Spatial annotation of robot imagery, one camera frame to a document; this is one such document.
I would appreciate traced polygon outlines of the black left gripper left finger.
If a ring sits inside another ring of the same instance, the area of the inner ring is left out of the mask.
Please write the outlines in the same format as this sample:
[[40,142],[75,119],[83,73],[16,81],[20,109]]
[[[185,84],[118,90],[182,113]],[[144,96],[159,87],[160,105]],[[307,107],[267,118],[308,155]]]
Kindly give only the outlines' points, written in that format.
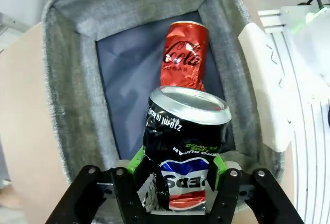
[[147,223],[147,214],[137,191],[151,170],[143,149],[139,149],[127,167],[101,171],[94,165],[84,166],[46,223],[92,223],[108,198],[117,201],[124,223]]

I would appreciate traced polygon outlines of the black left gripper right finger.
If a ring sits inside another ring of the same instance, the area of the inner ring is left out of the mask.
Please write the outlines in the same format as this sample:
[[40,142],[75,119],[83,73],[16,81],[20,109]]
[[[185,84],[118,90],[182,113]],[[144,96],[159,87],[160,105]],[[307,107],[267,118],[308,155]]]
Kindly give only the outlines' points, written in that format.
[[245,202],[258,223],[303,223],[278,181],[266,168],[251,174],[229,168],[217,155],[207,174],[217,196],[208,214],[209,223],[231,223],[239,203]]

